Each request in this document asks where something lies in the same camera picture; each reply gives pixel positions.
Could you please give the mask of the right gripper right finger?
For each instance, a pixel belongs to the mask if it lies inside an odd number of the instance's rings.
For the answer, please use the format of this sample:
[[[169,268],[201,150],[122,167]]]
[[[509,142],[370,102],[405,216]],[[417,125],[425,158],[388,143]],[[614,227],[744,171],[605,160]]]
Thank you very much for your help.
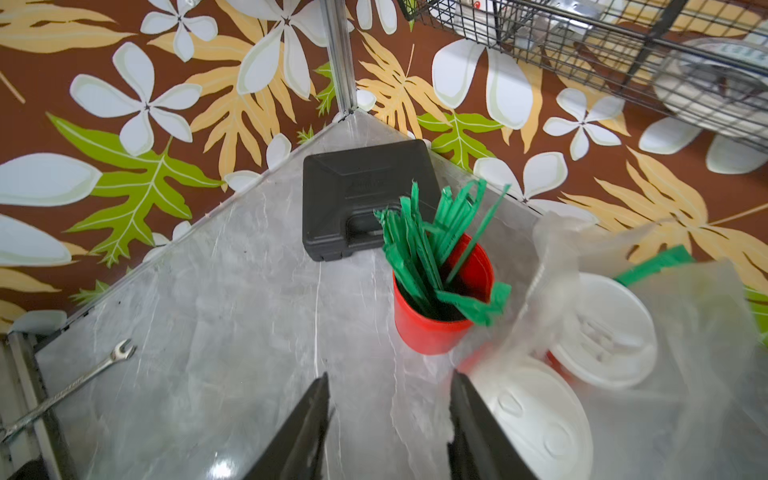
[[[450,385],[453,440],[448,443],[450,478],[536,479],[470,378],[454,370]]]

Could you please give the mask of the green straw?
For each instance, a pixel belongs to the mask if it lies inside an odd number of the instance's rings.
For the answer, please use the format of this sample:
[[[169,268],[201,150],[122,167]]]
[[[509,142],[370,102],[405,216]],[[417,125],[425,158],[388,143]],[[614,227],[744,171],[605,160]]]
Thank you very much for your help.
[[[664,250],[649,260],[637,264],[614,278],[619,284],[628,287],[665,269],[695,263],[696,260],[682,245]]]

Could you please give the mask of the clear plastic carrier bag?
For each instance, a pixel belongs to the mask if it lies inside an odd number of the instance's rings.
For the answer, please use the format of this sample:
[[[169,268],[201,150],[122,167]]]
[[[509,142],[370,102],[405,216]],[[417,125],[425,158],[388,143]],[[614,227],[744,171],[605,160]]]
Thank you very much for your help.
[[[727,260],[677,246],[631,265],[648,224],[534,226],[522,301],[451,389],[457,477],[763,479],[767,350]]]

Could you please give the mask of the white lid cup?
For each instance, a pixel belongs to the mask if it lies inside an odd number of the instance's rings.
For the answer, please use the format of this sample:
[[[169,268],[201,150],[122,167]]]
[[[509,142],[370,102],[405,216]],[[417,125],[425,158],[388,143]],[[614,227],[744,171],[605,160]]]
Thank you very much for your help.
[[[589,479],[594,443],[573,389],[544,362],[488,360],[469,377],[522,460],[539,479]]]
[[[630,389],[654,370],[658,340],[642,301],[617,281],[581,272],[575,310],[550,355],[573,377],[608,390]]]

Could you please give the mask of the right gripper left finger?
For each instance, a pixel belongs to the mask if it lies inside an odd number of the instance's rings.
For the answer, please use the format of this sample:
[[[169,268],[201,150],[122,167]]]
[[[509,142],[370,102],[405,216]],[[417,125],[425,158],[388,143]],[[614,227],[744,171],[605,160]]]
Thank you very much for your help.
[[[332,418],[328,374],[307,388],[244,479],[322,479]]]

